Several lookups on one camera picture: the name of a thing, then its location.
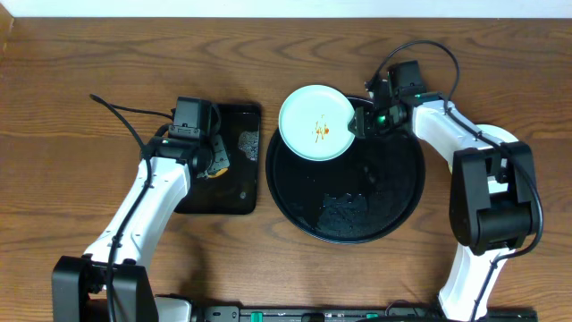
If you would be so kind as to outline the green and orange sponge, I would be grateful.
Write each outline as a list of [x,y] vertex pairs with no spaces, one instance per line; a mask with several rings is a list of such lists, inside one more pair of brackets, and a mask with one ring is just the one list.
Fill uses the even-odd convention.
[[222,168],[222,169],[218,170],[216,173],[209,173],[209,174],[207,175],[207,177],[214,179],[214,178],[217,178],[217,177],[222,176],[222,175],[225,174],[228,170],[229,170],[229,168],[228,168],[228,167],[225,167],[225,168]]

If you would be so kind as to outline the light blue plate top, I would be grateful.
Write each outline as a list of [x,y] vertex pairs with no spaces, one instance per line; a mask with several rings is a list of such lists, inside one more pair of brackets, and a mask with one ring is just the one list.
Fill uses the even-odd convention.
[[283,102],[278,127],[283,142],[296,155],[310,161],[341,156],[355,135],[349,122],[355,110],[337,89],[308,85],[292,92]]

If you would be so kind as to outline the light blue plate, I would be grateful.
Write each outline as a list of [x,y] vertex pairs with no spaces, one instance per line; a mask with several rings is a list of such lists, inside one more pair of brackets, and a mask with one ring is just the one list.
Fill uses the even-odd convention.
[[478,124],[477,127],[486,135],[491,138],[494,137],[500,142],[512,143],[517,142],[518,138],[505,129],[491,125],[491,124]]
[[292,92],[283,102],[278,127],[283,142],[296,155],[310,161],[341,156],[355,135],[349,122],[355,110],[337,89],[308,85]]

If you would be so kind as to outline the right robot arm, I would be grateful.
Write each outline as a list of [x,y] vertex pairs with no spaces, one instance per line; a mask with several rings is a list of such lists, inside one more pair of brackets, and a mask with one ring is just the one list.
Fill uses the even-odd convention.
[[478,127],[418,77],[374,78],[366,90],[366,107],[355,112],[351,131],[370,139],[406,130],[449,164],[449,219],[458,246],[439,306],[448,320],[487,318],[487,301],[505,263],[529,253],[542,236],[532,150]]

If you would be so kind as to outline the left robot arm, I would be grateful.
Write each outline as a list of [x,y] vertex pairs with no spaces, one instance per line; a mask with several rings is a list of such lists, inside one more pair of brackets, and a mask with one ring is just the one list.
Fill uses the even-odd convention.
[[136,179],[110,224],[80,257],[61,257],[52,273],[56,321],[190,321],[191,301],[155,296],[147,270],[164,229],[191,193],[194,174],[215,163],[222,114],[209,101],[181,97],[168,124],[148,142],[134,138]]

